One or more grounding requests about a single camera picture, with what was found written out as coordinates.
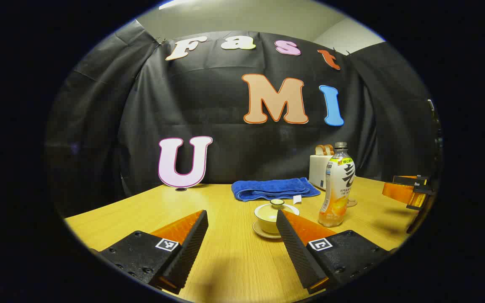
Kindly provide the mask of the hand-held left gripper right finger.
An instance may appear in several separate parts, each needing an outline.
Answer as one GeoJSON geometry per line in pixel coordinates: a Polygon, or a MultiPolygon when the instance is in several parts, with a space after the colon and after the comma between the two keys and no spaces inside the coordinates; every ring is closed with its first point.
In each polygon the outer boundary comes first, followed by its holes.
{"type": "Polygon", "coordinates": [[[288,211],[277,212],[276,226],[309,294],[340,288],[391,255],[353,230],[336,233],[288,211]]]}

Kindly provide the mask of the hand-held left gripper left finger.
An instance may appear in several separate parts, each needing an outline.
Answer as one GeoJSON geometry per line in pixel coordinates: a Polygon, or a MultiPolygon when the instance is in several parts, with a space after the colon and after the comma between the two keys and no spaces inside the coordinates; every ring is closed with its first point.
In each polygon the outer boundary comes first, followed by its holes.
{"type": "Polygon", "coordinates": [[[145,284],[177,295],[185,287],[207,229],[207,211],[200,210],[154,232],[133,231],[99,251],[99,257],[145,284]]]}

